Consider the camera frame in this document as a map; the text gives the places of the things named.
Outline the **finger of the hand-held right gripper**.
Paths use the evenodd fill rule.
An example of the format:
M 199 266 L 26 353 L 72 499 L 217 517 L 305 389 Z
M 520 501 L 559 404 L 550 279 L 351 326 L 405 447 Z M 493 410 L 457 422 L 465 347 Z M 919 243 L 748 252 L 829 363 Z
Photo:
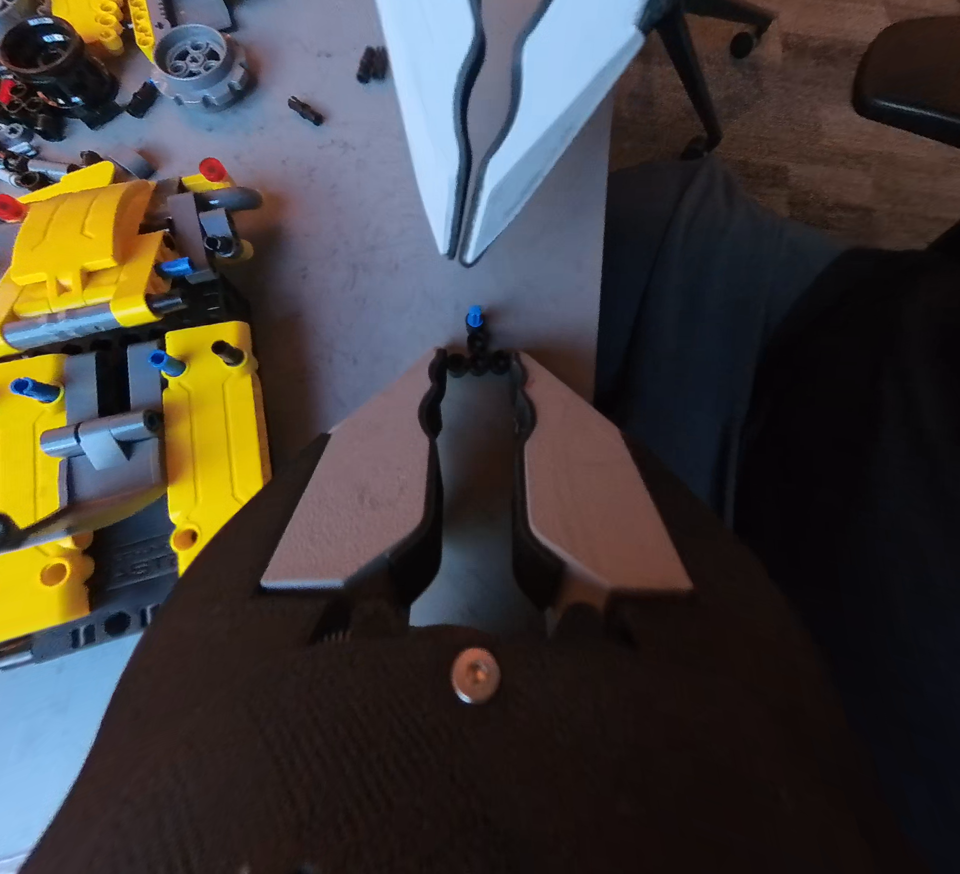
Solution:
M 375 0 L 418 193 L 454 258 L 473 166 L 467 113 L 481 62 L 478 0 Z
M 463 266 L 519 216 L 640 50 L 650 2 L 542 0 L 514 44 L 505 122 L 475 170 Z

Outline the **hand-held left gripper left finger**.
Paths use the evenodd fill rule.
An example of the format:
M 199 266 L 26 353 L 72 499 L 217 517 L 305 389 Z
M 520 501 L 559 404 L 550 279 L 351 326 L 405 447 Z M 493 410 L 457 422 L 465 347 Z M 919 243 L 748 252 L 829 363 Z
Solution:
M 336 425 L 265 568 L 264 592 L 374 596 L 407 612 L 442 559 L 438 438 L 448 351 Z

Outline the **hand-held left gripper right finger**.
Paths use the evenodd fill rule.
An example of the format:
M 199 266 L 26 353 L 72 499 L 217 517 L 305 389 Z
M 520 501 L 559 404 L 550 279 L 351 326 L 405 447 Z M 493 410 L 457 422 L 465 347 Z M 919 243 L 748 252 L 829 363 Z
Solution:
M 620 430 L 525 352 L 511 361 L 512 569 L 548 616 L 692 592 Z

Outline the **black connector with blue pin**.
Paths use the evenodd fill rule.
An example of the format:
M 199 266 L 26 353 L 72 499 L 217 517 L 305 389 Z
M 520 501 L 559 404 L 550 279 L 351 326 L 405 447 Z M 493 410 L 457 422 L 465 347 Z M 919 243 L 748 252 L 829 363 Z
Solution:
M 513 356 L 504 349 L 496 349 L 493 335 L 487 322 L 484 308 L 479 304 L 471 305 L 464 317 L 465 352 L 450 352 L 446 358 L 446 369 L 450 377 L 460 378 L 466 375 L 504 376 L 509 373 Z

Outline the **person's dark trouser leg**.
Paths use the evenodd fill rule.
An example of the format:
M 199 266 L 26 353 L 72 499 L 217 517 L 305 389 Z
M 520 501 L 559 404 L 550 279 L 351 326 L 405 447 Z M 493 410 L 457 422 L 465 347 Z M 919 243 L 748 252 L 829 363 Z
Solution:
M 764 349 L 847 248 L 714 156 L 609 176 L 594 404 L 727 525 Z

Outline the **black chair seat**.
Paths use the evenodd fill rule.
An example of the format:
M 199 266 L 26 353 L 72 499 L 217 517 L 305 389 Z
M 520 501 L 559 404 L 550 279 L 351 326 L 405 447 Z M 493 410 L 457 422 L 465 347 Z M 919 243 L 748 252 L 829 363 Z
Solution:
M 851 105 L 861 117 L 959 148 L 959 16 L 905 19 L 862 56 Z

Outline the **yellow beam with grey rack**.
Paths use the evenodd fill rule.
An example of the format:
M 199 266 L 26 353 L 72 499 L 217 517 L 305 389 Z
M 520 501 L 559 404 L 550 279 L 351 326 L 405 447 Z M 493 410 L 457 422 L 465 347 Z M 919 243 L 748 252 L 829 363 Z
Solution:
M 126 0 L 130 27 L 139 50 L 153 62 L 160 41 L 177 26 L 170 0 Z

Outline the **black toy tire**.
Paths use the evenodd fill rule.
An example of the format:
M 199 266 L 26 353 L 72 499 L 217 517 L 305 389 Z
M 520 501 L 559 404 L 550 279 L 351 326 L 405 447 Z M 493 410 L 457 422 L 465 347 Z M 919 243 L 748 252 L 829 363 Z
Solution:
M 116 102 L 117 79 L 61 18 L 34 16 L 10 27 L 1 41 L 1 62 L 64 116 L 91 129 L 122 112 Z

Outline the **yellow toy brick vehicle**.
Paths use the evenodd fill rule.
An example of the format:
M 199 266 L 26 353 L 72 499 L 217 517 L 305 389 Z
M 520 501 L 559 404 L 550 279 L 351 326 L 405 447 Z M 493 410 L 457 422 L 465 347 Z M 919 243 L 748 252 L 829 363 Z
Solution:
M 100 160 L 2 200 L 2 668 L 144 631 L 270 480 L 235 215 L 218 160 Z

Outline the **pile of loose toy bricks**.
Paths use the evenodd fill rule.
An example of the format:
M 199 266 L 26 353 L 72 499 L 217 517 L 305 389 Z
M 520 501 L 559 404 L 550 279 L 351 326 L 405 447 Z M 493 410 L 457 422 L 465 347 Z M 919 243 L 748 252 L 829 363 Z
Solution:
M 66 140 L 67 128 L 63 111 L 13 76 L 2 75 L 2 182 L 22 192 L 35 192 L 101 162 L 117 167 L 123 177 L 150 180 L 156 176 L 155 165 L 131 147 L 83 149 L 63 156 L 47 153 L 49 145 Z

